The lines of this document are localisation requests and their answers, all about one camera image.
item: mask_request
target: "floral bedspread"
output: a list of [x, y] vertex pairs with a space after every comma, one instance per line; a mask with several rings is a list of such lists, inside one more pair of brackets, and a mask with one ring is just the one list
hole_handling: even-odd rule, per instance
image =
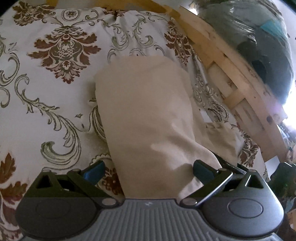
[[[161, 55], [190, 75], [211, 121], [239, 128], [209, 86], [173, 19], [137, 11], [54, 9], [18, 2], [0, 20], [0, 240], [18, 240], [15, 209], [45, 169], [58, 174], [104, 160], [97, 185], [123, 198], [95, 99], [94, 75], [118, 56]], [[238, 160], [266, 175], [258, 145], [242, 131]]]

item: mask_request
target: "folded fabric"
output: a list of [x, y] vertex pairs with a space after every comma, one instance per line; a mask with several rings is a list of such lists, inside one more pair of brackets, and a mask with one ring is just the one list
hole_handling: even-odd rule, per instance
[[96, 76], [96, 99], [112, 160], [126, 198], [182, 199], [202, 184], [201, 159], [220, 168], [193, 99], [189, 75], [162, 56], [131, 56]]
[[212, 147], [205, 147], [236, 166], [245, 141], [240, 130], [233, 128], [229, 122], [221, 121], [206, 123], [206, 132]]

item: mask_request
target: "bed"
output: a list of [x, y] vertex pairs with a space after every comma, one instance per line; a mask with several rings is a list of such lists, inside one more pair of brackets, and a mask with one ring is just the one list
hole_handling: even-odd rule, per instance
[[[239, 122], [245, 122], [231, 113], [233, 101], [228, 96], [223, 102], [225, 96], [213, 82], [213, 62], [220, 62], [207, 62], [196, 42], [195, 47], [190, 44], [194, 37], [186, 34], [194, 32], [185, 24], [186, 34], [179, 27], [184, 23], [180, 13], [152, 1], [137, 7], [130, 3], [137, 11], [122, 10], [122, 2], [115, 2], [117, 10], [103, 1], [105, 8], [89, 9], [57, 9], [56, 3], [20, 1], [0, 18], [1, 240], [21, 238], [15, 209], [42, 170], [62, 174], [104, 160], [105, 177], [97, 187], [124, 198], [93, 80], [117, 56], [166, 56], [185, 69], [205, 122], [229, 123], [243, 140], [235, 147], [237, 162], [268, 178], [259, 145], [242, 130]], [[274, 124], [273, 117], [267, 121]]]

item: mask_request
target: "plastic bag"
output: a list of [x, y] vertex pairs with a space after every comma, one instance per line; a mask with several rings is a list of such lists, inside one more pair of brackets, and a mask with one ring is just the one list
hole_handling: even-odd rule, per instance
[[269, 0], [197, 0], [198, 16], [235, 48], [281, 104], [294, 83], [286, 25]]

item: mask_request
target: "wooden bed frame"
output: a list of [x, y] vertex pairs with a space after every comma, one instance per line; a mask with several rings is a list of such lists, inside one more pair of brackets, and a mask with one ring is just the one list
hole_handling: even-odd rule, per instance
[[[58, 0], [47, 0], [56, 6]], [[193, 42], [192, 46], [216, 85], [224, 103], [241, 128], [260, 146], [264, 161], [286, 160], [287, 148], [277, 124], [287, 118], [283, 107], [254, 69], [204, 20], [180, 7], [178, 11], [151, 0], [96, 0], [97, 7], [146, 10], [173, 17]]]

